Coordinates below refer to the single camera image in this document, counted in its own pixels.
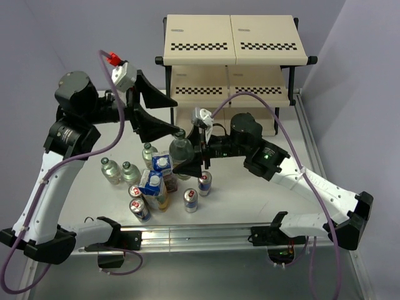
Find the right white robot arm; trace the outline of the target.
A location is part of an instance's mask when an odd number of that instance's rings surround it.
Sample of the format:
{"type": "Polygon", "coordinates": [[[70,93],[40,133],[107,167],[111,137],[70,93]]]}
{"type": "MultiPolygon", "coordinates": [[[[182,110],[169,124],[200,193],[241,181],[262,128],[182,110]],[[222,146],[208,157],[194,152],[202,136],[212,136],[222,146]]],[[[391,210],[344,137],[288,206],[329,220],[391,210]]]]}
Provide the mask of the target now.
{"type": "Polygon", "coordinates": [[[175,174],[200,178],[202,169],[216,158],[244,157],[244,167],[253,175],[278,184],[308,201],[323,202],[327,213],[277,213],[265,237],[274,244],[300,236],[327,237],[340,248],[354,251],[369,221],[374,198],[366,191],[343,189],[310,169],[298,166],[287,151],[262,137],[262,126],[250,113],[232,117],[228,135],[206,139],[194,126],[189,140],[194,156],[174,167],[175,174]]]}

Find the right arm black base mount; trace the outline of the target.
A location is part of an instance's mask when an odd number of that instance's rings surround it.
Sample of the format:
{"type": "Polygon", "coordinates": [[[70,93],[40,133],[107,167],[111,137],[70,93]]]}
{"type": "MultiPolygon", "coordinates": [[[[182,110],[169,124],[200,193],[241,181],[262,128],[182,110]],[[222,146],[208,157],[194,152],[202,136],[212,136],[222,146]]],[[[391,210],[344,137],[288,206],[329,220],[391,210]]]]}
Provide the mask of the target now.
{"type": "Polygon", "coordinates": [[[253,226],[250,231],[248,240],[253,246],[281,246],[288,244],[289,241],[289,238],[276,227],[253,226]]]}

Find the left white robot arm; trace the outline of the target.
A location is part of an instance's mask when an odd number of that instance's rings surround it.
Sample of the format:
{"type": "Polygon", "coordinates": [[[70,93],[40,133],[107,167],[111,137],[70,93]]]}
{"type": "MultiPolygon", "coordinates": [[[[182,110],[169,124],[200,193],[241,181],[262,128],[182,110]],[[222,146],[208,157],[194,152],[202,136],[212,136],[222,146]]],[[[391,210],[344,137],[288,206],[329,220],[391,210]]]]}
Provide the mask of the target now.
{"type": "Polygon", "coordinates": [[[1,242],[34,261],[57,265],[75,249],[92,245],[116,249],[122,241],[121,225],[107,217],[73,227],[59,224],[69,190],[100,138],[97,125],[116,123],[124,116],[144,143],[178,128],[149,114],[150,109],[173,108],[177,102],[156,89],[142,71],[129,84],[121,105],[116,96],[100,96],[82,71],[65,74],[55,97],[56,122],[44,143],[37,182],[18,221],[1,231],[1,242]]]}

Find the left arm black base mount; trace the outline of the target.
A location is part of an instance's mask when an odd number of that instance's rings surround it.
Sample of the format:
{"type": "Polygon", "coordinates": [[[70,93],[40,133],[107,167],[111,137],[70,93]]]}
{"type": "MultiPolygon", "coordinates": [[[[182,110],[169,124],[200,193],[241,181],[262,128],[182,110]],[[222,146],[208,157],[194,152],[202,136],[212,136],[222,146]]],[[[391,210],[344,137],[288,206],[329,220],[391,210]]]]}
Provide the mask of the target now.
{"type": "Polygon", "coordinates": [[[119,231],[112,234],[110,240],[105,244],[106,247],[138,251],[141,248],[141,231],[119,231]]]}

